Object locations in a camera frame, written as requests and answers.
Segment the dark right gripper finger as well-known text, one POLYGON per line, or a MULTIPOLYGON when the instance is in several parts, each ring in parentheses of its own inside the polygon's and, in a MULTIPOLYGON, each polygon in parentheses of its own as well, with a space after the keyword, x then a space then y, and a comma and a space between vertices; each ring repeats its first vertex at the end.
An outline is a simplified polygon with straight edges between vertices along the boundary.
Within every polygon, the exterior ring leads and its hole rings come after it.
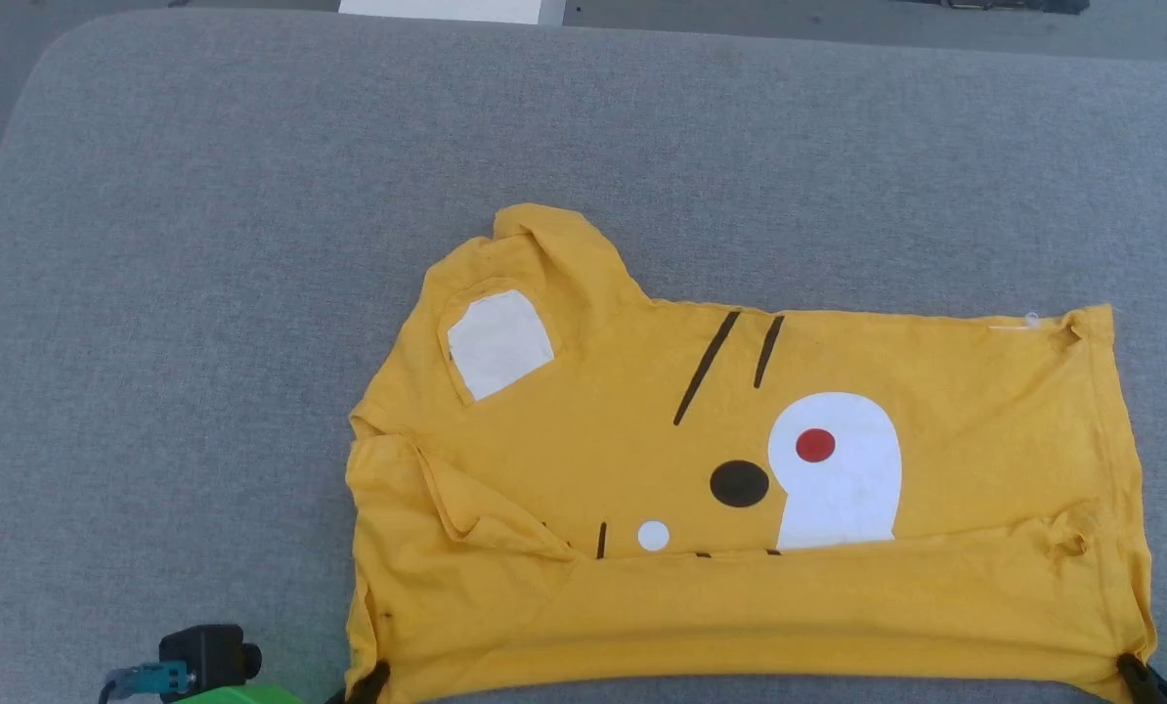
POLYGON ((1133 703, 1167 703, 1167 679, 1142 658, 1124 651, 1116 665, 1133 703))

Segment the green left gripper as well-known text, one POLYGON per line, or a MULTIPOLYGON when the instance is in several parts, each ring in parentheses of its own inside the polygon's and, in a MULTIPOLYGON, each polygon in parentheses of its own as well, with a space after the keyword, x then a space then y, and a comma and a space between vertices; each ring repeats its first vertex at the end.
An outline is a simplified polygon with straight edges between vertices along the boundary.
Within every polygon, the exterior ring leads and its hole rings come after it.
MULTIPOLYGON (((390 678, 387 661, 377 661, 370 672, 352 686, 334 692, 324 704, 373 704, 390 678)), ((187 692, 172 692, 168 703, 182 704, 301 704, 303 700, 284 686, 275 684, 244 684, 212 686, 187 692)))

